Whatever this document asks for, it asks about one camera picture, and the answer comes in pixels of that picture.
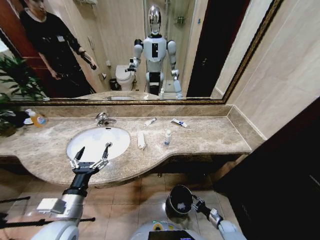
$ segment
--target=person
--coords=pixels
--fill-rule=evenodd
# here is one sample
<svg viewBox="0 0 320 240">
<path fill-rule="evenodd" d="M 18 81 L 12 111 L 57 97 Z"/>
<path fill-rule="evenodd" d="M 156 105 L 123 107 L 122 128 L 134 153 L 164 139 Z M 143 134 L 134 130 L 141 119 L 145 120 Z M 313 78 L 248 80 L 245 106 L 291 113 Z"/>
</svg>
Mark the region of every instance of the person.
<svg viewBox="0 0 320 240">
<path fill-rule="evenodd" d="M 80 46 L 64 22 L 46 11 L 44 0 L 22 0 L 26 8 L 20 13 L 20 21 L 26 36 L 49 69 L 62 97 L 76 98 L 96 93 L 77 62 L 73 51 L 86 58 L 92 69 L 97 68 L 94 59 Z"/>
</svg>

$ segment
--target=trash can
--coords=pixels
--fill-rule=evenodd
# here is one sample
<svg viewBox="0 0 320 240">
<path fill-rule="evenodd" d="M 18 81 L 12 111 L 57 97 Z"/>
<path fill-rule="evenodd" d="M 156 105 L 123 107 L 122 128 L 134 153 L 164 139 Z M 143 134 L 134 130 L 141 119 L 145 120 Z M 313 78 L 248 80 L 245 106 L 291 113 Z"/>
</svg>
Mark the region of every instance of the trash can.
<svg viewBox="0 0 320 240">
<path fill-rule="evenodd" d="M 171 216 L 182 217 L 191 211 L 193 202 L 189 188 L 184 185 L 176 185 L 166 199 L 165 208 Z"/>
<path fill-rule="evenodd" d="M 109 80 L 109 83 L 110 83 L 111 90 L 118 91 L 120 89 L 120 85 L 117 82 L 116 78 L 111 78 Z"/>
</svg>

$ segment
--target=sink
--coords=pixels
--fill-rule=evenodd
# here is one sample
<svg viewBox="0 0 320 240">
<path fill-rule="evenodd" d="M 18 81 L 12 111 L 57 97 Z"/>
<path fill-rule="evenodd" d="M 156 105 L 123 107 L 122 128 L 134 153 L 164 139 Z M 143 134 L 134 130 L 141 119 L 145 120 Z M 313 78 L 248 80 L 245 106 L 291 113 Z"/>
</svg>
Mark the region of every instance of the sink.
<svg viewBox="0 0 320 240">
<path fill-rule="evenodd" d="M 119 157 L 130 144 L 127 131 L 116 127 L 97 127 L 85 130 L 74 136 L 66 148 L 66 154 L 74 159 L 77 152 L 85 147 L 80 162 L 97 162 L 102 158 L 106 143 L 112 143 L 108 149 L 108 160 Z"/>
</svg>

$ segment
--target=faucet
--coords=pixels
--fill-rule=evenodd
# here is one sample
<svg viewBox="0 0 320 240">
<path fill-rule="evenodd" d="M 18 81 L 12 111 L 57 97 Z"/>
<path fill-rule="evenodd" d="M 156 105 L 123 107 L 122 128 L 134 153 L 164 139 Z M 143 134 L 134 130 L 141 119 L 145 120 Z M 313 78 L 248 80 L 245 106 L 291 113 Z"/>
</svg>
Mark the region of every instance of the faucet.
<svg viewBox="0 0 320 240">
<path fill-rule="evenodd" d="M 117 120 L 109 118 L 105 112 L 100 112 L 95 117 L 95 120 L 98 121 L 98 123 L 96 124 L 98 127 L 101 127 L 101 126 L 107 125 L 107 124 L 115 124 L 117 122 Z"/>
</svg>

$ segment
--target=robot chest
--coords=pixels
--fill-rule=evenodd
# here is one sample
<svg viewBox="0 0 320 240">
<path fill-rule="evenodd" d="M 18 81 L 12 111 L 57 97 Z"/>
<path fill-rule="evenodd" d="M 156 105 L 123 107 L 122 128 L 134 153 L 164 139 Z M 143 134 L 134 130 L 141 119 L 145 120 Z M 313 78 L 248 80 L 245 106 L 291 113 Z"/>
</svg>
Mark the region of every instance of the robot chest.
<svg viewBox="0 0 320 240">
<path fill-rule="evenodd" d="M 159 42 L 146 41 L 143 43 L 144 56 L 152 62 L 158 62 L 165 58 L 166 50 L 167 42 L 165 40 Z"/>
</svg>

